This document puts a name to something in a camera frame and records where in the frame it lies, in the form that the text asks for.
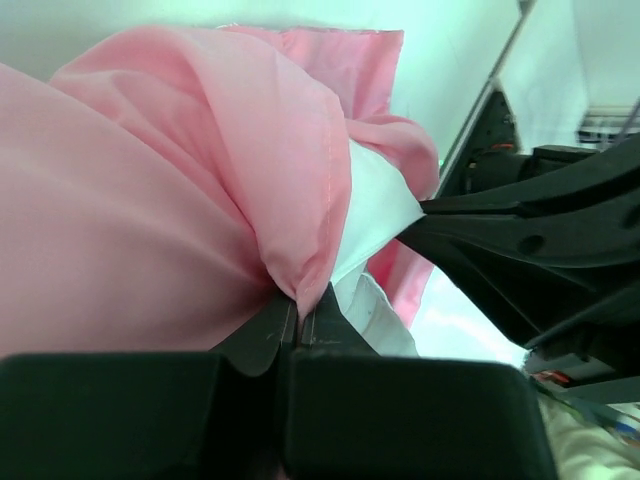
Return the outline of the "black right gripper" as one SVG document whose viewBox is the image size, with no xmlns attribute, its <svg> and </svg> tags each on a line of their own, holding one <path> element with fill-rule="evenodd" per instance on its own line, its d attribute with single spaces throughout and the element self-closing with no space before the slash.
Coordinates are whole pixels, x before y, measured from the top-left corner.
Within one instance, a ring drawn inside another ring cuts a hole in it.
<svg viewBox="0 0 640 480">
<path fill-rule="evenodd" d="M 543 386 L 604 404 L 634 403 L 639 227 L 621 215 L 562 213 L 638 188 L 637 144 L 605 151 L 545 145 L 528 155 L 490 150 L 466 165 L 457 196 L 423 202 L 429 215 L 399 239 L 510 340 L 531 347 L 524 371 Z"/>
</svg>

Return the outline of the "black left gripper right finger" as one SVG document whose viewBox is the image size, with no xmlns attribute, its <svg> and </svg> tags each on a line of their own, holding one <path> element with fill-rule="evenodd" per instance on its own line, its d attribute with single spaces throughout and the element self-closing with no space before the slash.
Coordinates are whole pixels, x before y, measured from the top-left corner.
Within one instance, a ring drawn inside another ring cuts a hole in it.
<svg viewBox="0 0 640 480">
<path fill-rule="evenodd" d="M 298 346 L 313 352 L 372 355 L 373 348 L 342 314 L 331 284 L 302 322 Z"/>
</svg>

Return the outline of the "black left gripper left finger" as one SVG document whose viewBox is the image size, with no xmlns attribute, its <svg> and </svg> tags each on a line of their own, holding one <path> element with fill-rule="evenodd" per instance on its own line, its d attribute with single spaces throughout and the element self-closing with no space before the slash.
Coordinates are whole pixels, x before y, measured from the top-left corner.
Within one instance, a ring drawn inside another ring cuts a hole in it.
<svg viewBox="0 0 640 480">
<path fill-rule="evenodd" d="M 295 302 L 278 293 L 211 352 L 223 356 L 245 376 L 261 376 L 283 347 L 296 344 L 298 322 Z"/>
</svg>

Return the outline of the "white pillow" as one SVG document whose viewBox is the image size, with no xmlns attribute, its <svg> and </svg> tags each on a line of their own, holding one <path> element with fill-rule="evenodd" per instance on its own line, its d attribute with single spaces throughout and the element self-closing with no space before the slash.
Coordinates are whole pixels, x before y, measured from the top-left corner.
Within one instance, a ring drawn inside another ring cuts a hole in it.
<svg viewBox="0 0 640 480">
<path fill-rule="evenodd" d="M 381 155 L 349 142 L 351 198 L 331 275 L 339 310 L 373 350 L 416 357 L 415 341 L 374 279 L 369 260 L 422 217 L 403 175 Z"/>
</svg>

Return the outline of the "pink fabric pillowcase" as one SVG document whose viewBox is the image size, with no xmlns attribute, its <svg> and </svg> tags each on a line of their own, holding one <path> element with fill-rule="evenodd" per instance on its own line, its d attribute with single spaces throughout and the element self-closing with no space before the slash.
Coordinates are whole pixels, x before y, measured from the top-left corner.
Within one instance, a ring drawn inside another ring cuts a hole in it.
<svg viewBox="0 0 640 480">
<path fill-rule="evenodd" d="M 308 314 L 351 198 L 349 142 L 419 203 L 426 132 L 390 112 L 399 31 L 147 26 L 46 82 L 1 70 L 1 352 L 207 350 L 276 292 Z M 430 274 L 367 263 L 409 330 Z"/>
</svg>

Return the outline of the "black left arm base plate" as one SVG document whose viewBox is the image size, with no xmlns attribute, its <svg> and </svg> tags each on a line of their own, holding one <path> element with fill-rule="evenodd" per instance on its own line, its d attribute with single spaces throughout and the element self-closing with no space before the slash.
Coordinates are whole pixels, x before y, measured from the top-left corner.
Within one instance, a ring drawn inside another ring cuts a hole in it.
<svg viewBox="0 0 640 480">
<path fill-rule="evenodd" d="M 447 160 L 437 195 L 461 196 L 514 184 L 530 170 L 506 96 L 493 88 Z"/>
</svg>

